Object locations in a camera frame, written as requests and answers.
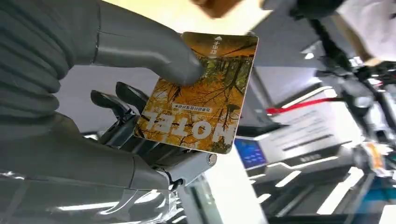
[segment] red strip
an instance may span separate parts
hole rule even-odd
[[[289,106],[288,108],[268,108],[267,109],[267,113],[279,114],[279,113],[284,113],[284,112],[291,111],[291,110],[294,110],[294,109],[297,109],[297,108],[301,108],[301,107],[315,105],[315,104],[319,104],[319,103],[322,103],[322,102],[332,102],[332,101],[344,101],[344,100],[343,100],[343,98],[339,98],[339,97],[315,99],[315,100],[303,102],[303,103],[300,103],[300,104],[294,104],[294,105]]]

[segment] white panel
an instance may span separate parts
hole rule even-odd
[[[205,176],[224,224],[268,223],[235,146]]]
[[[328,97],[319,93],[306,101]],[[361,131],[342,102],[323,102],[289,112],[273,118],[289,127],[284,127],[259,141],[268,163],[283,161],[302,154],[311,153],[347,141],[360,141]],[[283,151],[316,138],[328,138]]]

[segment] display screen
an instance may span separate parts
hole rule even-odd
[[[257,141],[236,138],[234,144],[246,169],[267,163]]]

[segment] autumn tree image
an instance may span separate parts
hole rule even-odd
[[[184,33],[205,73],[193,86],[159,79],[135,135],[175,146],[225,154],[231,149],[258,38]]]

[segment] gray surface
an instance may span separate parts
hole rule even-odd
[[[304,60],[300,51],[318,40],[306,20],[294,21],[288,16],[292,0],[285,0],[276,11],[259,23],[252,31],[259,36],[256,54],[256,66],[306,67],[321,66],[317,57]],[[337,31],[331,18],[323,20],[334,41],[347,53],[353,54],[353,48]]]
[[[157,80],[154,72],[144,68],[75,66],[61,80],[62,88],[56,94],[60,102],[58,111],[71,117],[81,132],[106,129],[114,123],[115,116],[110,109],[91,102],[91,90],[115,95],[115,85],[120,81],[150,95]]]

